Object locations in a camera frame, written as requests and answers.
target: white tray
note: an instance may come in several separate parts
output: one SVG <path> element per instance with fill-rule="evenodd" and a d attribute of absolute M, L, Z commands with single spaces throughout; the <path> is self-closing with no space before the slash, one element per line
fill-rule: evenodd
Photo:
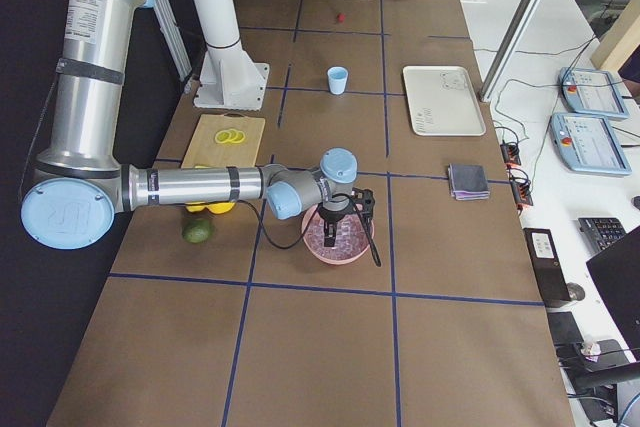
<path fill-rule="evenodd" d="M 473 136 L 486 131 L 469 73 L 457 66 L 402 69 L 411 127 L 418 135 Z"/>

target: computer monitor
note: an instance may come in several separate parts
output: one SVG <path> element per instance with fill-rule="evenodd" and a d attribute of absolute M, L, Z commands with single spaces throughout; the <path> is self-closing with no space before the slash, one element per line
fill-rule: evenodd
<path fill-rule="evenodd" d="M 594 256 L 587 268 L 627 345 L 640 348 L 640 227 Z"/>

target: wooden block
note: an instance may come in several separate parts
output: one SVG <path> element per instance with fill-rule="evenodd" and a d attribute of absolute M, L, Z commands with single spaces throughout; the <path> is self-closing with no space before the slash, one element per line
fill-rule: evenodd
<path fill-rule="evenodd" d="M 591 56 L 600 70 L 617 72 L 640 44 L 640 0 L 631 0 Z"/>
<path fill-rule="evenodd" d="M 235 114 L 202 114 L 191 137 L 182 168 L 197 165 L 207 167 L 253 167 L 260 148 L 265 120 Z M 241 130 L 245 140 L 239 144 L 218 144 L 216 133 L 224 129 Z"/>

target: label sticker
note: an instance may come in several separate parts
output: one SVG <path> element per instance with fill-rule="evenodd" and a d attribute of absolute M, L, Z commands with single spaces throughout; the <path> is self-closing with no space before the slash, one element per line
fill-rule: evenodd
<path fill-rule="evenodd" d="M 101 0 L 69 0 L 64 38 L 95 44 L 101 16 Z"/>
<path fill-rule="evenodd" d="M 551 240 L 547 234 L 541 234 L 534 232 L 531 234 L 533 240 L 533 248 L 536 251 L 536 255 L 540 259 L 553 259 L 553 249 L 551 248 Z"/>

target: white cup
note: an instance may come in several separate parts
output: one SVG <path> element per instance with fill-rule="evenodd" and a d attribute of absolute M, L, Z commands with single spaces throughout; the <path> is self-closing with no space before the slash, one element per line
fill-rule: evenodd
<path fill-rule="evenodd" d="M 329 90 L 334 95 L 342 94 L 347 88 L 347 78 L 349 71 L 344 67 L 331 67 L 327 70 L 327 78 L 329 79 Z"/>

